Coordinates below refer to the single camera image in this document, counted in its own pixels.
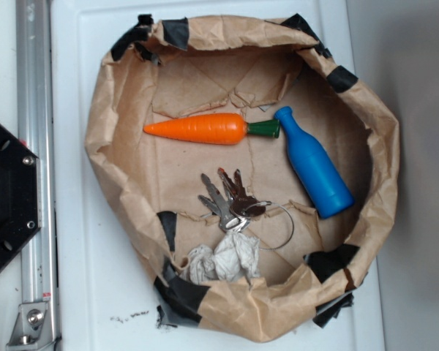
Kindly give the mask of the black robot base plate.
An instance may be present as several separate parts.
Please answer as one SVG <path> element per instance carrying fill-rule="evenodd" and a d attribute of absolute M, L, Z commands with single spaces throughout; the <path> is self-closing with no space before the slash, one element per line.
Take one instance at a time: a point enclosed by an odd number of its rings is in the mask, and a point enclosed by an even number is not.
<path fill-rule="evenodd" d="M 40 229 L 39 158 L 0 124 L 0 273 Z"/>

